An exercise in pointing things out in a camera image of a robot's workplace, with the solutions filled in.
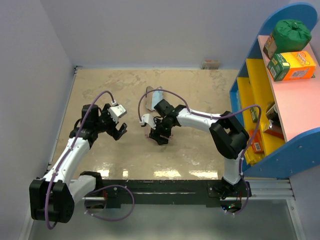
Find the printed glasses case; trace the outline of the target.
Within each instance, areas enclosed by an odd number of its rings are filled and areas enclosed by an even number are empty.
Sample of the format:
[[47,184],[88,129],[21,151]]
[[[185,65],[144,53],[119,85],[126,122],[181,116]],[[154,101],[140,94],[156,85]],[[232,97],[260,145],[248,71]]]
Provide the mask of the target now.
[[159,86],[156,88],[157,91],[150,92],[145,96],[145,107],[148,111],[154,112],[155,105],[164,99],[164,94],[161,91],[162,88],[162,86]]

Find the light blue cleaning cloth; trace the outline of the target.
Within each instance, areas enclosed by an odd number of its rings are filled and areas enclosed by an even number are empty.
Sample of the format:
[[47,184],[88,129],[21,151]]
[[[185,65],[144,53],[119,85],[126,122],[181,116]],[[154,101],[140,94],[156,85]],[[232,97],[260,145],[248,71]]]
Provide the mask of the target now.
[[161,100],[163,100],[163,92],[161,90],[154,91],[151,99],[151,108],[154,109]]

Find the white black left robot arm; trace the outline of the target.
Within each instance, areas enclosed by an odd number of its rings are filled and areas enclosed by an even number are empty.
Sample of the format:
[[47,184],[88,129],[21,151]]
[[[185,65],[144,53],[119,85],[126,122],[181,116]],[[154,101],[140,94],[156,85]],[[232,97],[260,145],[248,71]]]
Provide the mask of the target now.
[[99,134],[107,133],[117,141],[126,133],[125,123],[117,129],[120,118],[126,113],[118,103],[106,103],[103,108],[96,104],[82,107],[81,118],[74,124],[61,156],[43,177],[34,179],[29,185],[33,220],[67,223],[75,205],[85,195],[99,196],[103,192],[104,184],[98,172],[85,171],[76,181],[72,181],[72,177]]

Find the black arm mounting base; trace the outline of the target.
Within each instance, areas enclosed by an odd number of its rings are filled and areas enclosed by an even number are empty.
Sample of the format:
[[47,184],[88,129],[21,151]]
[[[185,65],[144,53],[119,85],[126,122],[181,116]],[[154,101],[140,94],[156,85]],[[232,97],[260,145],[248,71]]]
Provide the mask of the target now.
[[107,209],[119,209],[124,204],[136,205],[205,205],[219,208],[232,200],[251,197],[249,182],[240,181],[231,186],[224,180],[124,180],[103,179],[98,188],[107,187],[85,195],[87,201],[106,201]]

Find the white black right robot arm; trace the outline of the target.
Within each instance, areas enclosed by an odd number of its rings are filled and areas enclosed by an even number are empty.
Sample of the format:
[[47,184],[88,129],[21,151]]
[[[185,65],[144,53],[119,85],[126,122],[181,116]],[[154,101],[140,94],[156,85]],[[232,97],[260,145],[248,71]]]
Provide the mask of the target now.
[[149,125],[148,137],[160,146],[169,143],[173,127],[189,127],[211,135],[216,149],[224,158],[223,192],[227,196],[235,196],[241,190],[241,156],[250,138],[238,119],[229,111],[209,114],[188,109],[181,104],[173,107],[165,99],[154,109],[158,116],[144,114],[140,125]]

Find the green box in shelf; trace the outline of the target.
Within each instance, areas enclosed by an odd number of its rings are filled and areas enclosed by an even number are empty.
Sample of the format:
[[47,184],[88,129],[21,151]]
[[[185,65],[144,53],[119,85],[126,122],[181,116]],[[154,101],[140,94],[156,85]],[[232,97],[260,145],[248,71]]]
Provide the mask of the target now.
[[251,107],[249,109],[249,111],[250,111],[252,122],[256,123],[258,121],[258,113],[257,113],[255,107]]

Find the orange box on shelf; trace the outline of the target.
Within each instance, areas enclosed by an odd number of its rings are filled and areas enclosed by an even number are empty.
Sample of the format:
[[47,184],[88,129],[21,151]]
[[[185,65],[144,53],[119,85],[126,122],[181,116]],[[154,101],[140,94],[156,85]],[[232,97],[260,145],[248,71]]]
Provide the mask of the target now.
[[259,130],[252,139],[251,147],[254,153],[264,153],[263,141]]

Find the dark foil snack packet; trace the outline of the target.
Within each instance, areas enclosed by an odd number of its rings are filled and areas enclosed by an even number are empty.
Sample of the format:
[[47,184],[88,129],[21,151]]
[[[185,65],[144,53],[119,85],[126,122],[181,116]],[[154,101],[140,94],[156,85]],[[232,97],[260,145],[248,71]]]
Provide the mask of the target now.
[[267,122],[264,124],[263,132],[284,140],[285,138],[275,102],[267,106],[265,115]]

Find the blue pink yellow shelf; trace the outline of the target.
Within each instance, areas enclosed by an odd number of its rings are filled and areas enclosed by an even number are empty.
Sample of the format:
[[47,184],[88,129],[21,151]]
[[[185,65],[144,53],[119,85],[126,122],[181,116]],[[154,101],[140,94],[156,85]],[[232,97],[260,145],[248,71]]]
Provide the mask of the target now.
[[254,165],[244,163],[247,177],[287,179],[320,164],[320,72],[315,77],[275,82],[267,69],[263,46],[276,23],[302,21],[312,30],[318,21],[316,9],[306,2],[286,5],[262,24],[229,91],[233,111],[252,104],[267,109],[275,102],[284,139],[261,133],[265,157]]

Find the small brown printed box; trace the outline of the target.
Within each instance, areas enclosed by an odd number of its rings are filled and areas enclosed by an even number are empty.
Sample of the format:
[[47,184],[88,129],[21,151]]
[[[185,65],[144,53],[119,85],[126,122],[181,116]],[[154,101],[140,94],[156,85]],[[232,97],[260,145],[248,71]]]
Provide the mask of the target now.
[[270,34],[264,44],[263,52],[271,59],[277,51],[277,44],[272,34]]

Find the orange green snack box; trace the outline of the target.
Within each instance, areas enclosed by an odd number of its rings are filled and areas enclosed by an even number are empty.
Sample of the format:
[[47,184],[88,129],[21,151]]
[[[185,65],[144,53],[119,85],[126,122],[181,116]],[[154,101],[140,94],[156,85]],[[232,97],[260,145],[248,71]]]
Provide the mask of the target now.
[[307,51],[275,53],[266,67],[274,82],[310,79],[316,62]]

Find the green wrapped package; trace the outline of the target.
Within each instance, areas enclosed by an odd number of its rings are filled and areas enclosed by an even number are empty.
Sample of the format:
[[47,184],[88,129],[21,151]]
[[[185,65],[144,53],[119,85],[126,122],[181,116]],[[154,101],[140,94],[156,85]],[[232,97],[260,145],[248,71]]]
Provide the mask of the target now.
[[312,39],[311,31],[296,19],[278,21],[271,34],[276,45],[275,54],[302,51]]

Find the aluminium table edge rail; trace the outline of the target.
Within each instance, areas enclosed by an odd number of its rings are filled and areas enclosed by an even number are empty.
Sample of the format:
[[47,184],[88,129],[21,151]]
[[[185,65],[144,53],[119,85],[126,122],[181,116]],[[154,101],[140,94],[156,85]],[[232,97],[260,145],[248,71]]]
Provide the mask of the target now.
[[63,126],[64,119],[65,119],[65,116],[66,116],[66,112],[67,112],[68,104],[69,104],[69,101],[70,101],[72,89],[73,89],[73,86],[74,86],[74,83],[75,83],[77,72],[78,72],[78,70],[80,68],[82,68],[82,67],[78,66],[78,65],[74,66],[74,68],[73,68],[73,78],[71,80],[70,87],[68,88],[67,93],[66,93],[65,105],[64,105],[64,107],[62,109],[63,110],[62,111],[62,118],[61,118],[61,121],[60,121],[60,124],[59,124],[59,127],[58,127],[57,135],[56,135],[56,137],[54,139],[53,149],[52,149],[51,155],[49,157],[49,161],[48,161],[46,170],[44,171],[44,175],[46,175],[51,170],[53,162],[55,160],[56,150],[57,150],[57,147],[59,145],[60,134],[61,134],[61,131],[62,131],[62,126]]

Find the aluminium front frame rail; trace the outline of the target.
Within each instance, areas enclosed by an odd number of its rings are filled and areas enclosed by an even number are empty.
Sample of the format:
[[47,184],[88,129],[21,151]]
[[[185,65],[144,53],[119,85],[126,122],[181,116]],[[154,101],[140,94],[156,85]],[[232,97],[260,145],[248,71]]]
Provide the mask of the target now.
[[304,240],[289,180],[101,180],[102,191],[50,230],[29,219],[23,240]]

